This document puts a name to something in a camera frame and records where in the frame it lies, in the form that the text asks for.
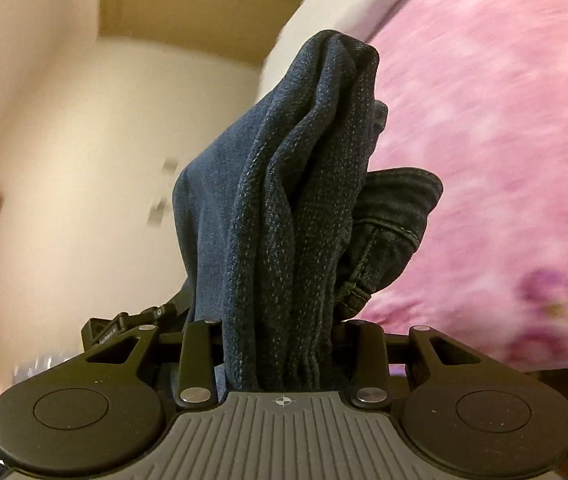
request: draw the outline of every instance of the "pink fabric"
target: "pink fabric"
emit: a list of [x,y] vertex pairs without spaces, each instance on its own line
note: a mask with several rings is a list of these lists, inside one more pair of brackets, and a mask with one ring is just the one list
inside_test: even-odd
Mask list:
[[425,168],[445,191],[360,317],[568,367],[568,0],[410,0],[372,44],[389,119],[369,168]]

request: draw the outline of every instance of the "grey ribbed surface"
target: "grey ribbed surface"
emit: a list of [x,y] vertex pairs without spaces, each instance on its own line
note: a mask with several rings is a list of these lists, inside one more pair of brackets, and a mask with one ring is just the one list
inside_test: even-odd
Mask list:
[[[452,480],[415,456],[388,418],[339,394],[230,393],[214,410],[181,415],[164,441],[108,480]],[[7,480],[24,480],[11,473]],[[540,479],[559,480],[555,474]]]

